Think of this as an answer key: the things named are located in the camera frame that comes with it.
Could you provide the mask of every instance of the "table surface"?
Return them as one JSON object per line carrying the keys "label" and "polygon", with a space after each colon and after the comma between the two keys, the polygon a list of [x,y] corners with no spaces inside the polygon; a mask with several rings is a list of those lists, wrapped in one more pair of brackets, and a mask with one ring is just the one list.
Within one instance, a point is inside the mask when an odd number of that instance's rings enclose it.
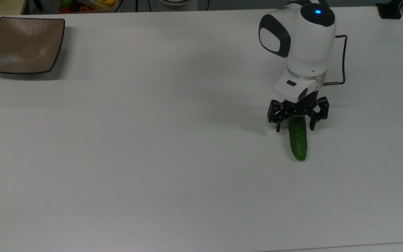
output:
{"label": "table surface", "polygon": [[66,20],[54,69],[0,74],[0,251],[403,242],[403,19],[333,10],[347,81],[320,90],[304,162],[267,122],[286,64],[259,44],[270,10],[48,16]]}

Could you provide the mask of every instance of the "plate rim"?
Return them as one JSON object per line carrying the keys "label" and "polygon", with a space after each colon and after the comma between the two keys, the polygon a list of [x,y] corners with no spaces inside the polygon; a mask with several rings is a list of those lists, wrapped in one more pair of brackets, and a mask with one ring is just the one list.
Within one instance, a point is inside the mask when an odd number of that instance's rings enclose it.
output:
{"label": "plate rim", "polygon": [[[1,19],[40,19],[40,18],[37,18],[37,17],[1,16],[1,17],[0,17],[0,24],[1,24]],[[56,62],[57,62],[57,59],[58,59],[59,54],[60,54],[61,46],[62,46],[62,43],[63,43],[64,29],[65,29],[65,23],[66,23],[66,21],[65,21],[65,19],[40,19],[40,20],[63,20],[63,29],[62,29],[61,39],[60,39],[60,45],[59,45],[59,48],[58,48],[58,50],[57,50],[56,58],[54,59],[54,62],[53,62],[53,64],[51,65],[51,68],[50,68],[49,70],[46,70],[46,71],[40,71],[40,72],[26,72],[26,73],[1,72],[1,71],[0,71],[0,74],[13,74],[13,75],[43,74],[43,73],[49,73],[49,72],[51,72],[51,70],[54,68],[54,65],[55,65]]]}

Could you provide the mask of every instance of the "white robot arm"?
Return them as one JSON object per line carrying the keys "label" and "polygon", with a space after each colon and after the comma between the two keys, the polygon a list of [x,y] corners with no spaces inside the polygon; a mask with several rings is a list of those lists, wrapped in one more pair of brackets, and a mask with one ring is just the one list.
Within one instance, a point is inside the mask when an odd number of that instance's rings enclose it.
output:
{"label": "white robot arm", "polygon": [[279,97],[296,104],[323,86],[335,29],[334,12],[324,0],[292,1],[261,19],[261,45],[288,58],[273,88]]}

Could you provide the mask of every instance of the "brown plate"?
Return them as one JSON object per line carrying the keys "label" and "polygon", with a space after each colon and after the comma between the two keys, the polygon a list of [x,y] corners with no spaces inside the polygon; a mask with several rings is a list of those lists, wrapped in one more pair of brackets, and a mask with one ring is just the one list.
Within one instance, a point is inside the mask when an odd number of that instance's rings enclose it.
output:
{"label": "brown plate", "polygon": [[50,72],[60,52],[64,19],[0,18],[0,73]]}

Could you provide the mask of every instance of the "cucumber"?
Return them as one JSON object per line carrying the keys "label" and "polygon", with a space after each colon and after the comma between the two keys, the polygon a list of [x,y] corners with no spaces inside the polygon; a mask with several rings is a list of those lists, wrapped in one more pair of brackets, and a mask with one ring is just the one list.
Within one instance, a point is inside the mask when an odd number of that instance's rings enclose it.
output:
{"label": "cucumber", "polygon": [[293,156],[299,161],[304,161],[307,156],[307,130],[304,116],[291,117],[288,120],[288,134]]}

